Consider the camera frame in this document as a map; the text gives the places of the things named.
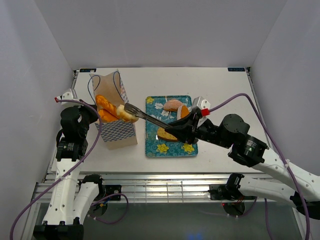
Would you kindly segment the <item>brown baguette slice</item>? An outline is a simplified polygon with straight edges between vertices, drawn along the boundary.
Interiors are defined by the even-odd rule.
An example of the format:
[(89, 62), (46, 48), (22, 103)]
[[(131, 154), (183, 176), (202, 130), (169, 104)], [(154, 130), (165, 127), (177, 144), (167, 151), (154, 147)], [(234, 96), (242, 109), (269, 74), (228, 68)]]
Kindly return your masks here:
[(160, 140), (164, 140), (164, 141), (167, 141), (167, 142), (178, 142), (179, 141), (175, 136), (173, 136), (172, 134), (166, 132), (165, 129), (162, 128), (162, 127), (158, 128), (157, 137)]

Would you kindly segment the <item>orange long fake bread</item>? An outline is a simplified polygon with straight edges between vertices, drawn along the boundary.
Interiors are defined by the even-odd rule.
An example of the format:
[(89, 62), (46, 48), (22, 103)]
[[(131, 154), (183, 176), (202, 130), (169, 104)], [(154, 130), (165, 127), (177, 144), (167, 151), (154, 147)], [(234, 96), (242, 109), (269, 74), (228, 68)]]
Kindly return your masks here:
[(116, 116), (112, 115), (109, 111), (107, 111), (104, 108), (100, 109), (98, 113), (100, 115), (101, 120), (106, 123), (110, 123), (118, 120)]

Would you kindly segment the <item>twisted braided fake bread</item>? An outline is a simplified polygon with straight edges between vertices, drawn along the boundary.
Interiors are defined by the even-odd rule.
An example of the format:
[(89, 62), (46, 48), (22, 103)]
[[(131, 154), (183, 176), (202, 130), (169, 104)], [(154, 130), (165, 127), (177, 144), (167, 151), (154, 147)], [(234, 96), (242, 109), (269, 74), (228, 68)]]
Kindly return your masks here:
[(100, 107), (108, 111), (111, 115), (117, 117), (117, 107), (108, 101), (103, 95), (96, 95), (95, 101)]

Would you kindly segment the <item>blue checkered paper bag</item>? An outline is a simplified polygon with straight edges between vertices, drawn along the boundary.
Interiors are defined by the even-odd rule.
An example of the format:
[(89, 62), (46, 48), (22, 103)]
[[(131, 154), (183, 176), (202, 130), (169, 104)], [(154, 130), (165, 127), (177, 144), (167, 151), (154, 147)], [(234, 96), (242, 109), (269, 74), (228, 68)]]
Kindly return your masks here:
[[(96, 103), (96, 95), (104, 96), (116, 107), (125, 106), (125, 103), (129, 102), (120, 72), (117, 70), (105, 76), (91, 73), (88, 85), (92, 86), (90, 96), (97, 106), (98, 113), (102, 107)], [(118, 118), (113, 122), (100, 119), (95, 125), (101, 130), (100, 136), (109, 150), (138, 144), (135, 123), (124, 122)]]

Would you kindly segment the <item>pale round bread slice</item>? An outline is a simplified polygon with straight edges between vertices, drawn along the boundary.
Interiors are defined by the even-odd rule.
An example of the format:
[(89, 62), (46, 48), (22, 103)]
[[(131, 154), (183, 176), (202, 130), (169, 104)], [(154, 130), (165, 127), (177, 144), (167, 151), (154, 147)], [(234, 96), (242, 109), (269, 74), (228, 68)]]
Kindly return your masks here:
[(125, 111), (125, 106), (120, 104), (116, 109), (116, 116), (126, 123), (135, 123), (139, 120), (138, 117)]

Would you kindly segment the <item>metal tongs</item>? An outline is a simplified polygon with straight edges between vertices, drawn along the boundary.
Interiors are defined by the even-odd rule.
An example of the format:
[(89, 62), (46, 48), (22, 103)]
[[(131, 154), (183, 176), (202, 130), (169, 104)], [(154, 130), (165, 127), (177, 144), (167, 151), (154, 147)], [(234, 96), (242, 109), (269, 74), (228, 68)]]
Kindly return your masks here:
[(124, 105), (124, 110), (133, 115), (136, 116), (138, 118), (144, 119), (146, 121), (149, 121), (151, 123), (153, 123), (154, 125), (157, 125), (161, 128), (170, 128), (171, 126), (165, 122), (162, 122), (161, 120), (156, 119), (155, 117), (152, 117), (151, 115), (146, 114), (145, 112), (143, 112), (142, 110), (140, 110), (138, 107), (130, 104), (130, 103), (125, 103)]

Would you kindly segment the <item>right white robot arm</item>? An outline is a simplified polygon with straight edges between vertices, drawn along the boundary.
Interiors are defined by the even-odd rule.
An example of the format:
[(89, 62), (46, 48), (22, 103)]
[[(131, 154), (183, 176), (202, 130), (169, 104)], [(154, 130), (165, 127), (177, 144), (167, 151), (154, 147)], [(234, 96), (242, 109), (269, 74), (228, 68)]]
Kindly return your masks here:
[(234, 162), (261, 171), (276, 182), (253, 179), (232, 173), (225, 185), (210, 191), (221, 200), (237, 200), (244, 196), (286, 203), (312, 219), (320, 218), (320, 178), (281, 157), (263, 141), (248, 134), (250, 126), (237, 114), (228, 114), (220, 125), (206, 119), (201, 125), (198, 113), (169, 123), (165, 131), (179, 141), (194, 144), (202, 140), (229, 149)]

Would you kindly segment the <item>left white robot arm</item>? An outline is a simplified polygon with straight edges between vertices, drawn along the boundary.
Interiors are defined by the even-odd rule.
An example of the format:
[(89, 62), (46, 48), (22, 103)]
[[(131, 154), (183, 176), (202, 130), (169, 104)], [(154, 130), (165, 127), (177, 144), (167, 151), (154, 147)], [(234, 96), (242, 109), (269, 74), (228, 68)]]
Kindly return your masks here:
[(98, 116), (86, 106), (71, 106), (60, 113), (61, 130), (56, 136), (56, 173), (49, 207), (40, 225), (35, 225), (37, 240), (81, 240), (84, 218), (93, 200), (106, 195), (106, 187), (98, 175), (80, 183), (76, 193), (81, 159), (86, 155), (87, 133)]

